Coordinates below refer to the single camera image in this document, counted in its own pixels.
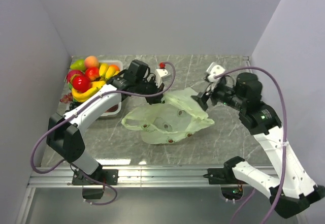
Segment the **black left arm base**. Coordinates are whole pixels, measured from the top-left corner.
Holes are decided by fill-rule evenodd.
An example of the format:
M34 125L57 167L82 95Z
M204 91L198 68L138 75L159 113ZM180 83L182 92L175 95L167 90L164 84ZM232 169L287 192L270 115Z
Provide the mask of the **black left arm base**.
M76 170L72 178L72 186L81 186L83 199L93 205L105 205L114 202L117 199L117 190L114 188L117 183L117 169L101 169L91 175ZM95 203L94 201L100 200L104 196L106 190L113 191L112 200L105 203Z

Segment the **pale green avocado plastic bag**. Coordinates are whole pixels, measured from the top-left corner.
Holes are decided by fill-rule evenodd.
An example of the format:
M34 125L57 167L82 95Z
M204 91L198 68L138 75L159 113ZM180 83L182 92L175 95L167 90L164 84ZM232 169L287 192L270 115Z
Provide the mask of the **pale green avocado plastic bag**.
M144 105L130 111L121 121L131 131L139 131L147 144L172 144L215 124L192 99L196 91L166 92L161 104Z

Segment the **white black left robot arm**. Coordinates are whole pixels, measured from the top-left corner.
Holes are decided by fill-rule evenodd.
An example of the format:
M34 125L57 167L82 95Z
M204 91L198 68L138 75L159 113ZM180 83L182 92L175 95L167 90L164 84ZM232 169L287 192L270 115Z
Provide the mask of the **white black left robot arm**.
M133 60L127 69L109 78L94 95L64 115L54 114L49 120L50 134L46 143L65 161L84 172L90 184L104 180L102 165L89 155L83 135L105 111L129 96L146 95L149 104L160 103L163 78L169 75L163 64L152 72L148 64Z

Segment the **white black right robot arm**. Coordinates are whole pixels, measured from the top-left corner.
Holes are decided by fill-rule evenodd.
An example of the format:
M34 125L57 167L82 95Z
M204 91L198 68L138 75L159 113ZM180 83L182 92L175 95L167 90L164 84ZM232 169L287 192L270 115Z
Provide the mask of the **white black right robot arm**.
M226 76L213 72L206 76L209 82L204 92L192 98L207 110L207 101L223 103L238 110L241 123L258 141L267 154L277 177L271 177L236 156L223 169L208 169L205 178L210 184L247 183L266 196L276 213L287 219L306 210L324 198L324 186L318 185L306 173L284 139L285 126L275 110L262 101L262 84L253 73L240 73L233 87L226 84Z

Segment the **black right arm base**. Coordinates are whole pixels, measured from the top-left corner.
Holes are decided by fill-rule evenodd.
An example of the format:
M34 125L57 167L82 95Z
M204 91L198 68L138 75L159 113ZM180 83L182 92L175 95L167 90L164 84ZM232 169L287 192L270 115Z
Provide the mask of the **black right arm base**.
M245 182L238 180L234 177L233 173L223 168L208 168L207 173L203 175L208 180L209 185L219 185L221 197L226 201L233 203L244 201L248 198L244 194L243 184Z

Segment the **shiny red fake apple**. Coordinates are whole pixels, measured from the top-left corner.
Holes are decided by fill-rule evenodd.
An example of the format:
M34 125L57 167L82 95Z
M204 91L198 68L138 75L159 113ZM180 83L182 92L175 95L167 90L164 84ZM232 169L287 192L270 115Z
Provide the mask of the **shiny red fake apple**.
M86 76L78 75L73 79L72 86L76 91L84 93L91 88L91 80Z

